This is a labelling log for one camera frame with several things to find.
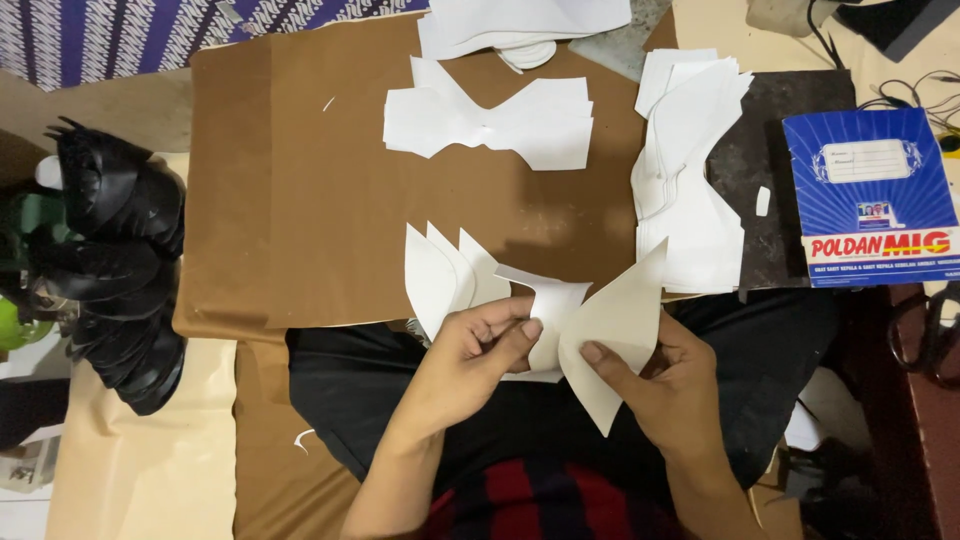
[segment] left hand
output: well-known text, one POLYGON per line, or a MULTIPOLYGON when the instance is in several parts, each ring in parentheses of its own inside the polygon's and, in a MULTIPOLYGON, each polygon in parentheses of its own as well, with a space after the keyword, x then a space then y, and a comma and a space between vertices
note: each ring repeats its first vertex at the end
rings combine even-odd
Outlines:
POLYGON ((410 443, 467 420, 507 372, 530 369, 526 357, 543 324, 530 316, 533 297, 506 298, 450 313, 390 421, 410 443))

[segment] green object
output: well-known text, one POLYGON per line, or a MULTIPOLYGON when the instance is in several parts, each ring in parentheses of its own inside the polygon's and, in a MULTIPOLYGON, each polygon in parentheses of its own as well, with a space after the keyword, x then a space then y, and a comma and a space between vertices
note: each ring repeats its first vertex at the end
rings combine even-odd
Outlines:
POLYGON ((50 333, 52 322, 37 322, 21 325, 16 306, 6 298, 0 298, 0 351, 13 351, 36 343, 50 333))

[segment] right hand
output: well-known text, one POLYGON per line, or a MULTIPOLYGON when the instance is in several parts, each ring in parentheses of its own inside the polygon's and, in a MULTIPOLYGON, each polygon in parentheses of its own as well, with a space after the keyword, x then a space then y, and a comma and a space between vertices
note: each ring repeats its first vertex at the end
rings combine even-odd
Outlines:
POLYGON ((713 349, 666 311, 660 311, 660 343, 651 361, 669 364, 647 380, 604 345, 588 341, 584 360, 634 412, 663 456, 686 460, 724 452, 713 349))

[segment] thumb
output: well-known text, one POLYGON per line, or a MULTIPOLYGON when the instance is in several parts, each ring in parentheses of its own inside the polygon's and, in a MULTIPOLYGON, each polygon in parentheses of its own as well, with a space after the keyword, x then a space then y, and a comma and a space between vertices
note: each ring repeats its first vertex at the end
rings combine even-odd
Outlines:
POLYGON ((514 325, 500 336, 496 345, 485 355, 484 369, 490 369, 498 378, 503 377, 519 360, 530 354, 530 350, 540 339, 543 323, 540 319, 530 319, 514 325))
POLYGON ((638 377, 620 355, 602 343, 585 342, 580 346, 580 355, 630 408, 642 399, 644 392, 654 390, 647 388, 651 382, 638 377))

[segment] hand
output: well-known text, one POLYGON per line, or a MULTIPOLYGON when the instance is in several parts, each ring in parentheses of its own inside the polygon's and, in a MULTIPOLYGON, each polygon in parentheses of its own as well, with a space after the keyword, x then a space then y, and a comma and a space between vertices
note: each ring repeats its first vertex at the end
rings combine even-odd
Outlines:
POLYGON ((660 346, 650 361, 668 367, 649 380, 635 376, 617 353, 600 343, 584 343, 580 354, 623 398, 668 461, 722 454, 713 349, 663 310, 657 340, 660 346))
POLYGON ((533 297, 498 300, 450 313, 394 411, 390 428, 419 443, 467 420, 505 373, 528 371, 543 324, 533 297))

